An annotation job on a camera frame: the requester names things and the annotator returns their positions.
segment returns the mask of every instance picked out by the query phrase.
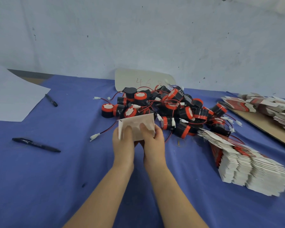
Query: sheet of paper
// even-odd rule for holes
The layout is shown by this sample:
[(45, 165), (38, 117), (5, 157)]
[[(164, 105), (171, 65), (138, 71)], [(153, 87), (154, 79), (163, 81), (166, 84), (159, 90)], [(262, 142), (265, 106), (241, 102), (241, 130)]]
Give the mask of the sheet of paper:
[(155, 135), (154, 129), (154, 114), (144, 114), (131, 118), (124, 118), (118, 120), (118, 138), (122, 139), (123, 132), (127, 126), (132, 127), (133, 141), (143, 140), (143, 136), (140, 132), (139, 125), (144, 123), (148, 130), (153, 131), (153, 136)]
[(22, 122), (49, 91), (0, 65), (0, 121)]
[(115, 88), (117, 91), (122, 91), (125, 87), (139, 88), (141, 86), (154, 89), (157, 85), (167, 86), (165, 79), (171, 85), (176, 84), (174, 78), (166, 73), (118, 68), (115, 71)]

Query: small paper box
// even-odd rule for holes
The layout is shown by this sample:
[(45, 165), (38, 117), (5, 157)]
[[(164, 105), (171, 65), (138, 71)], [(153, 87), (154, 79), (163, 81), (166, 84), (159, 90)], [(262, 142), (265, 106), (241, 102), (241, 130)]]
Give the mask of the small paper box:
[(118, 138), (121, 140), (125, 128), (127, 126), (131, 126), (133, 141), (143, 140), (143, 136), (139, 128), (140, 123), (144, 123), (148, 130), (153, 131), (153, 136), (155, 135), (154, 114), (145, 114), (118, 120)]

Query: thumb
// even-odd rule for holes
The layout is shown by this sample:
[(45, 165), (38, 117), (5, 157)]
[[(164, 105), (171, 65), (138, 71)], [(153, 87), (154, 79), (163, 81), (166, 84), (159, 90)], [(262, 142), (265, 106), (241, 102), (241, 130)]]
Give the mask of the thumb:
[(146, 125), (144, 123), (141, 123), (139, 125), (140, 131), (142, 133), (143, 139), (145, 141), (150, 140), (151, 138), (153, 138), (153, 133), (151, 131), (148, 130), (148, 128), (146, 127)]
[(122, 139), (125, 141), (133, 141), (132, 127), (131, 126), (127, 126), (125, 128)]

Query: hand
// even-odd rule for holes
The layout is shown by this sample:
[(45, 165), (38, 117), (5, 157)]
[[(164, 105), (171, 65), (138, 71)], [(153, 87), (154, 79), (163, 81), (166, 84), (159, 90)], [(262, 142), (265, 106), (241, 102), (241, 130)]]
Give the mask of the hand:
[(163, 131), (158, 125), (155, 125), (155, 138), (153, 138), (153, 132), (148, 130), (145, 124), (139, 125), (140, 131), (144, 138), (144, 166), (148, 174), (156, 168), (167, 167), (165, 158), (165, 139), (163, 137)]
[(123, 133), (122, 140), (118, 138), (118, 127), (113, 132), (113, 150), (114, 164), (113, 166), (122, 166), (134, 168), (134, 142), (132, 136), (132, 127), (127, 126)]

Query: left hand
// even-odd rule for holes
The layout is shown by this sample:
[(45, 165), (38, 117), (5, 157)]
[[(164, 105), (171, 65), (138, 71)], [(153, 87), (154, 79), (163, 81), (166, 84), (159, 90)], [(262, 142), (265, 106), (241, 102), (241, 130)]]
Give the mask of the left hand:
[(118, 127), (113, 132), (113, 150), (114, 164), (113, 166), (122, 166), (126, 168), (134, 168), (134, 146), (132, 127), (127, 126), (123, 133), (122, 140), (118, 138)]

